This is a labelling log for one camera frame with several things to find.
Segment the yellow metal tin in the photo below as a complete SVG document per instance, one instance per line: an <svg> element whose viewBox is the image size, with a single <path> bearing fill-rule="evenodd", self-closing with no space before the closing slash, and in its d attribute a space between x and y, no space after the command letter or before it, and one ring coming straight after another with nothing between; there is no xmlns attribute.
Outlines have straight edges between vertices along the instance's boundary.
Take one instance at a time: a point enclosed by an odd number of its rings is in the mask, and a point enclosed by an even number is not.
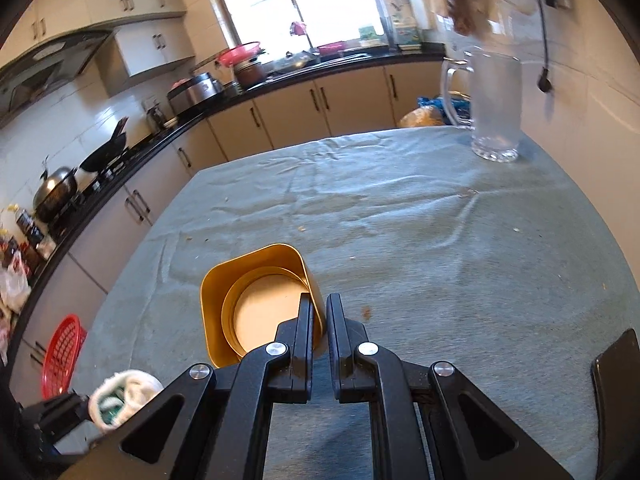
<svg viewBox="0 0 640 480"><path fill-rule="evenodd" d="M203 278L200 303L205 347L214 367L239 363L248 352L276 339L280 323L298 315L299 299L314 306L314 353L326 344L326 307L302 254L271 244L222 262Z"/></svg>

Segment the white cloth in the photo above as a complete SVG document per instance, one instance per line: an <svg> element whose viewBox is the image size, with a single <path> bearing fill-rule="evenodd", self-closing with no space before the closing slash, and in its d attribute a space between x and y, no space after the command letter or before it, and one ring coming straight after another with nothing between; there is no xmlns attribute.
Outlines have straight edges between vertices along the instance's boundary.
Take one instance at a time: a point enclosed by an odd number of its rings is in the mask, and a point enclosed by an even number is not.
<svg viewBox="0 0 640 480"><path fill-rule="evenodd" d="M102 434L108 434L144 408L163 388L157 378L142 370L116 373L89 396L90 419Z"/></svg>

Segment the red plastic trash basket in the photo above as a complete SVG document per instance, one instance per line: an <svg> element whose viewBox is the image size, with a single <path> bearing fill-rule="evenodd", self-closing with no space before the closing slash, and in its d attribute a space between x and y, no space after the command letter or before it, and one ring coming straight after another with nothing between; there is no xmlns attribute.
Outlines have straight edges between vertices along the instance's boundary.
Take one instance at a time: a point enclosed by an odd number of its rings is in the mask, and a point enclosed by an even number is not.
<svg viewBox="0 0 640 480"><path fill-rule="evenodd" d="M66 315L54 331L41 372L41 395L48 400L66 393L87 331L76 314Z"/></svg>

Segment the beige lower kitchen cabinets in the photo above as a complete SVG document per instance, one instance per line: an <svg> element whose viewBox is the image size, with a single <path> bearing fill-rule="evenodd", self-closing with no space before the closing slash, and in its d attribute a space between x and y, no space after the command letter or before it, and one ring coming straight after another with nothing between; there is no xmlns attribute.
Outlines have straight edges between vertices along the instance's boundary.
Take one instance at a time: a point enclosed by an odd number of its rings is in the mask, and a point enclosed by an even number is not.
<svg viewBox="0 0 640 480"><path fill-rule="evenodd" d="M320 66L212 99L182 116L175 130L153 132L142 102L162 96L170 77L109 98L90 65L1 130L1 203L22 207L32 203L43 170L77 168L118 124L126 133L112 172L78 172L75 198L44 227L58 248L32 274L2 382L18 402L40 400L35 344L46 344L70 313L91 324L142 238L200 170L328 136L394 128L421 96L436 96L439 77L439 62L423 54Z"/></svg>

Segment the white plastic bag on counter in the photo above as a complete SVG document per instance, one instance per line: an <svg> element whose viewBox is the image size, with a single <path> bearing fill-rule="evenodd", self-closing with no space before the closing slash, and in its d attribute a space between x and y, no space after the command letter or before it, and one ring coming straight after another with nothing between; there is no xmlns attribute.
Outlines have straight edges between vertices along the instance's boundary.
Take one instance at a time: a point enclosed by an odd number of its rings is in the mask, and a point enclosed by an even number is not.
<svg viewBox="0 0 640 480"><path fill-rule="evenodd" d="M0 292L2 304L20 314L32 289L28 284L27 268L22 255L16 252L6 269L1 269Z"/></svg>

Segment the grey table cloth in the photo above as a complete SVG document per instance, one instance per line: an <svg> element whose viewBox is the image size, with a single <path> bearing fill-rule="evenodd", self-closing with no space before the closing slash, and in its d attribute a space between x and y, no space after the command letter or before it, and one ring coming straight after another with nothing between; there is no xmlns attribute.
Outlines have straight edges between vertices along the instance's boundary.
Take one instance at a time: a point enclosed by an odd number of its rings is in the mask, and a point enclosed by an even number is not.
<svg viewBox="0 0 640 480"><path fill-rule="evenodd" d="M324 294L401 359L446 360L573 477L597 471L593 359L639 324L639 292L600 214L534 142L475 156L453 128L370 132L199 172L96 314L73 376L168 384L207 360L205 274L294 246Z"/></svg>

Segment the dark soy sauce bottle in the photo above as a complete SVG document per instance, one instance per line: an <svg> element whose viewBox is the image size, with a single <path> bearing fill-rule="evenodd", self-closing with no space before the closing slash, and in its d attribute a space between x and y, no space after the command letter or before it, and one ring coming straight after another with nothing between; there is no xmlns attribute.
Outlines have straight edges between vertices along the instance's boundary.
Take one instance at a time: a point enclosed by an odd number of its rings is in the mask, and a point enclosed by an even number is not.
<svg viewBox="0 0 640 480"><path fill-rule="evenodd" d="M14 217L16 225L26 237L29 245L36 248L43 241L44 235L32 215L22 206L15 205Z"/></svg>

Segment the lidded metal wok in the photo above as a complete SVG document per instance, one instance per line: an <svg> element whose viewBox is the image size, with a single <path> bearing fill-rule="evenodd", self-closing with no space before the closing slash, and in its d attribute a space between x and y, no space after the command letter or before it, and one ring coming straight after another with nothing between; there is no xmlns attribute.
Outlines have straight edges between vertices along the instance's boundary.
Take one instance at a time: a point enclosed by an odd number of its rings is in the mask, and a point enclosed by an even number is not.
<svg viewBox="0 0 640 480"><path fill-rule="evenodd" d="M43 223L52 222L78 191L76 168L58 167L55 171L48 168L48 158L42 162L40 185L32 199L32 208L36 217Z"/></svg>

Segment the black flat tray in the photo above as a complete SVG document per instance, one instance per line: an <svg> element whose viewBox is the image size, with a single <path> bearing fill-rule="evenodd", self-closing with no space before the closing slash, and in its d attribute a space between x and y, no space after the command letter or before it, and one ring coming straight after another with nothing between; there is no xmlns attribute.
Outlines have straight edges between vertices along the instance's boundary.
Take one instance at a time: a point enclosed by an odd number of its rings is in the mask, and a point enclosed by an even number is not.
<svg viewBox="0 0 640 480"><path fill-rule="evenodd" d="M639 343L625 330L591 365L598 416L597 479L639 478Z"/></svg>

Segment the black frying pan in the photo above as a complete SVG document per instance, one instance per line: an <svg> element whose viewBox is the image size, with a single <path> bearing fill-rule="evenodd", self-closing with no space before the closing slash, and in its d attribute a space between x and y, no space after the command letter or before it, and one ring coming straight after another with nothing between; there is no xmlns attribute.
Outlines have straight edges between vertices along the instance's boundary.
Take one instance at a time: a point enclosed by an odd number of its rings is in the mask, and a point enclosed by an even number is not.
<svg viewBox="0 0 640 480"><path fill-rule="evenodd" d="M112 160L122 154L126 148L126 125L128 117L119 119L111 137L93 151L80 165L85 172L103 171Z"/></svg>

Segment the silver rice cooker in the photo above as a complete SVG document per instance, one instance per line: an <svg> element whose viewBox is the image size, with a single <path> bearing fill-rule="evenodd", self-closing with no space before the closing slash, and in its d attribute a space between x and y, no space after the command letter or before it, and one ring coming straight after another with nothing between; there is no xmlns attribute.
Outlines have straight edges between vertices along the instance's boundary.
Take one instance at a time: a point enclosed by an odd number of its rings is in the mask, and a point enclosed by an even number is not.
<svg viewBox="0 0 640 480"><path fill-rule="evenodd" d="M169 106L177 116L219 101L223 97L224 86L210 73L177 81L167 92Z"/></svg>

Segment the red plastic colander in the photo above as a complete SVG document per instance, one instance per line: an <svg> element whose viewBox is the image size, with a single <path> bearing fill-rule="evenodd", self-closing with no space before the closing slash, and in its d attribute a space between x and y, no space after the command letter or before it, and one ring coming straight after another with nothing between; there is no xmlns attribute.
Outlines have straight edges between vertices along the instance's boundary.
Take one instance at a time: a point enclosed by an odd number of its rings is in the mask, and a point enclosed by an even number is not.
<svg viewBox="0 0 640 480"><path fill-rule="evenodd" d="M234 67L251 58L256 58L260 50L262 50L262 46L259 41L240 44L222 51L221 54L217 55L216 62L227 68Z"/></svg>

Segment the glass beer mug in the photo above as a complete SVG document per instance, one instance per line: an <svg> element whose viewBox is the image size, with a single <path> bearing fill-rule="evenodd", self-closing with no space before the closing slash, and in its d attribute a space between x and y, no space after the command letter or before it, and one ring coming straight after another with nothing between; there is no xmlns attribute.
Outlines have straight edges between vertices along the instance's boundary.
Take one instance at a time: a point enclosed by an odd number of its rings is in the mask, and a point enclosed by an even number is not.
<svg viewBox="0 0 640 480"><path fill-rule="evenodd" d="M457 72L466 73L470 117L460 117L450 87ZM515 162L522 140L522 66L514 56L474 47L461 60L445 58L440 76L442 106L450 122L471 131L473 153L490 162Z"/></svg>

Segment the black range hood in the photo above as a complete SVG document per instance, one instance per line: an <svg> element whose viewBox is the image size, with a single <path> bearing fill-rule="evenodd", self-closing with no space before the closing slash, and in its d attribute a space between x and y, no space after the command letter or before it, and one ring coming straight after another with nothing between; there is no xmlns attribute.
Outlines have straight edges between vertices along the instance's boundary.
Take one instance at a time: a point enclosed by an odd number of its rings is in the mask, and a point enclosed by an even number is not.
<svg viewBox="0 0 640 480"><path fill-rule="evenodd" d="M111 36L110 30L82 30L46 41L1 69L1 125L73 81Z"/></svg>

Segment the upper wall cabinets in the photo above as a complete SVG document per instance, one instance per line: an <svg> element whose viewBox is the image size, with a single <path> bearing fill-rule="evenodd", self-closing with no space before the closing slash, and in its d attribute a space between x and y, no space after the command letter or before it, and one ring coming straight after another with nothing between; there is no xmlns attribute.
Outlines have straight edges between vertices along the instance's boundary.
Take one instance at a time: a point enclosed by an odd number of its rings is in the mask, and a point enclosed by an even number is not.
<svg viewBox="0 0 640 480"><path fill-rule="evenodd" d="M182 0L34 0L18 16L1 48L1 80L11 75L10 65L22 54L53 37L87 28L120 25L138 21L166 20L178 30L179 39L172 40L186 49L183 55L193 55L191 41L186 36Z"/></svg>

